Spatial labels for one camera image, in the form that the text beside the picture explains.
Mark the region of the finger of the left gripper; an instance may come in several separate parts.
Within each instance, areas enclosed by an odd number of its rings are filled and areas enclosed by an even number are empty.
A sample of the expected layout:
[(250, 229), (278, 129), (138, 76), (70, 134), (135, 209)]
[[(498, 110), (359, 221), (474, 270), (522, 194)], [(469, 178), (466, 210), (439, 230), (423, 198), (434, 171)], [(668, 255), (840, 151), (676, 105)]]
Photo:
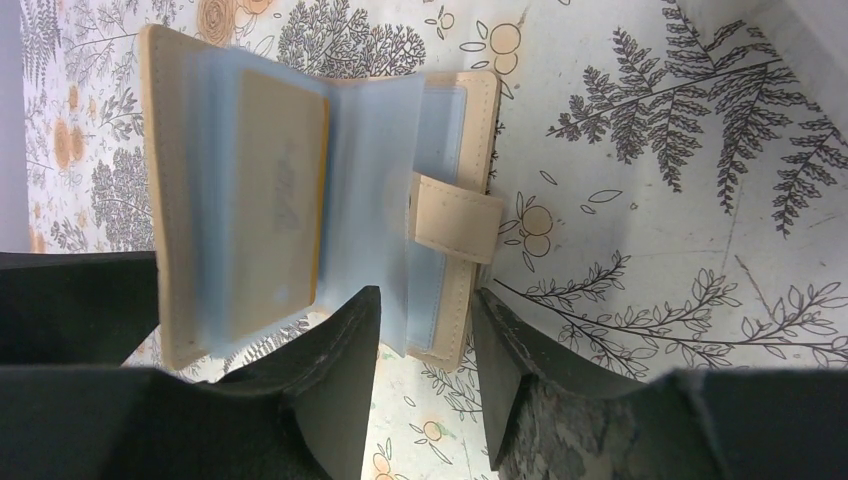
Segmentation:
[(152, 251), (2, 253), (2, 364), (121, 364), (159, 323), (157, 276)]

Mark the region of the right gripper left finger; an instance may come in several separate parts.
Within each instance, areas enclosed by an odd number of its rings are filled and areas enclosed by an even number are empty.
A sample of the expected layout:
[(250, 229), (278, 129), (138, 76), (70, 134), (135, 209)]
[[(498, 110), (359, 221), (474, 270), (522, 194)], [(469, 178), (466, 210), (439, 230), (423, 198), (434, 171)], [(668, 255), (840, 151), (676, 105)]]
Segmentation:
[(215, 383), (150, 367), (5, 366), (5, 479), (356, 479), (381, 293)]

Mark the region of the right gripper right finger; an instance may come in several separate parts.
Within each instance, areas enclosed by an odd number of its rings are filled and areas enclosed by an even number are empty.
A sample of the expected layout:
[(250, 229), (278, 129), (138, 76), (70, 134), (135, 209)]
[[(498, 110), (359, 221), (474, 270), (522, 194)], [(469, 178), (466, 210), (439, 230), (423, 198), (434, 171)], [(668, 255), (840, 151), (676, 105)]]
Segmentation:
[(673, 370), (642, 383), (568, 350), (477, 291), (489, 462), (503, 479), (843, 479), (847, 375)]

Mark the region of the beige card holder wallet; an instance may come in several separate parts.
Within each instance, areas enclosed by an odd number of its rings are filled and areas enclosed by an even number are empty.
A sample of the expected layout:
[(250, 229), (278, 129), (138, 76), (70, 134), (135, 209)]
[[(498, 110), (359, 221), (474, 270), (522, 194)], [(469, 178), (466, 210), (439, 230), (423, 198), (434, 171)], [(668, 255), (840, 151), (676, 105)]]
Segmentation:
[[(332, 79), (162, 25), (140, 32), (142, 109), (164, 363), (226, 357), (356, 291), (382, 295), (380, 341), (452, 371), (504, 203), (486, 192), (500, 79), (487, 71)], [(229, 336), (240, 82), (251, 70), (329, 104), (316, 297)]]

